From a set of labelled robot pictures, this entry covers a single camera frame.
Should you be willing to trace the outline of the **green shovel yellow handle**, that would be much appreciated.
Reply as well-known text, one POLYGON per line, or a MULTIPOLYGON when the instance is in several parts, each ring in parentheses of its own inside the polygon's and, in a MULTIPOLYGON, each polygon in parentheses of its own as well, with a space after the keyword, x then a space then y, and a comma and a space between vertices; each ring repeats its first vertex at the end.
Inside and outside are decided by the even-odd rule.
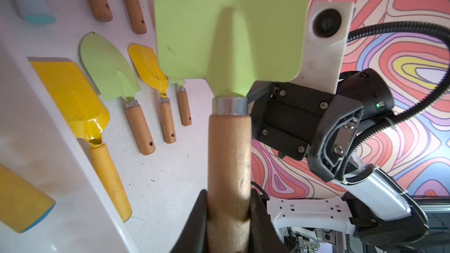
POLYGON ((56 201, 1 165, 1 222, 24 233, 45 219, 56 201))

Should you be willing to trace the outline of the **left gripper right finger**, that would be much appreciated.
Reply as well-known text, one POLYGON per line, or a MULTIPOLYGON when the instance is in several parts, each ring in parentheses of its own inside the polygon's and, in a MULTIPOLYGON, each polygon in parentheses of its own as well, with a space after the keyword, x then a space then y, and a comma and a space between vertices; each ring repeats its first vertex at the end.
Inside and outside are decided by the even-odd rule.
POLYGON ((250 253, 287 253, 255 189, 250 199, 250 253))

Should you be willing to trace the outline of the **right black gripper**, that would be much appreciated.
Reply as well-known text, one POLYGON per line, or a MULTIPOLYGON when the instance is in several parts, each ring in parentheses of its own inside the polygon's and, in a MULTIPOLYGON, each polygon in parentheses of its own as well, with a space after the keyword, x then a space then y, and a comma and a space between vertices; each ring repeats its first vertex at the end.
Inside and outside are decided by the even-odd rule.
POLYGON ((307 159, 324 182, 334 180, 358 132, 393 114, 394 98, 373 69, 340 74, 336 93, 272 83, 255 99, 252 138, 293 159, 307 159))

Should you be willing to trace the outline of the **yellow shovel wooden handle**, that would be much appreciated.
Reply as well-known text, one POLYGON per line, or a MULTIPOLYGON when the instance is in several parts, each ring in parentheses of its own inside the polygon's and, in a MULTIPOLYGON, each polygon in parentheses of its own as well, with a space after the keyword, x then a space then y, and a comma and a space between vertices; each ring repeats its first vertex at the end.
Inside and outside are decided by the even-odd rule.
POLYGON ((128 54, 137 69, 141 80, 159 92, 159 111, 165 142, 176 142, 176 132, 172 116, 171 101, 166 92, 169 87, 167 77, 158 66, 158 59, 152 48, 132 44, 128 47, 128 54))

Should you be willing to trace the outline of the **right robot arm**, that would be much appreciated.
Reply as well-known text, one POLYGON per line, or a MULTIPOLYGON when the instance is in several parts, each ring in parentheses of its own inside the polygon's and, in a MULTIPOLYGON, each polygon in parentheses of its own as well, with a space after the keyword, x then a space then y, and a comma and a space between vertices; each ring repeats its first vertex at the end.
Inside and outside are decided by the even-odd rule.
POLYGON ((247 97, 254 139, 281 157, 306 160, 325 182, 337 183, 343 169, 341 197, 267 202, 279 235, 289 228, 333 230, 386 251, 412 246, 426 235, 427 217, 407 192, 378 166, 350 155, 357 133, 393 115, 393 96, 378 73, 343 73, 335 93, 256 82, 247 97))

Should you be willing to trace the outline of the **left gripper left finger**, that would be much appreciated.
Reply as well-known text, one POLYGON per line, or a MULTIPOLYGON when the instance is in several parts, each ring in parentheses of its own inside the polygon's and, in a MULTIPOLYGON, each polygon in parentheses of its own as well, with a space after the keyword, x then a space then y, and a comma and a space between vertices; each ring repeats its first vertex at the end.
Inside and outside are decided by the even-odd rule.
POLYGON ((207 190, 200 191, 171 253, 207 253, 207 190))

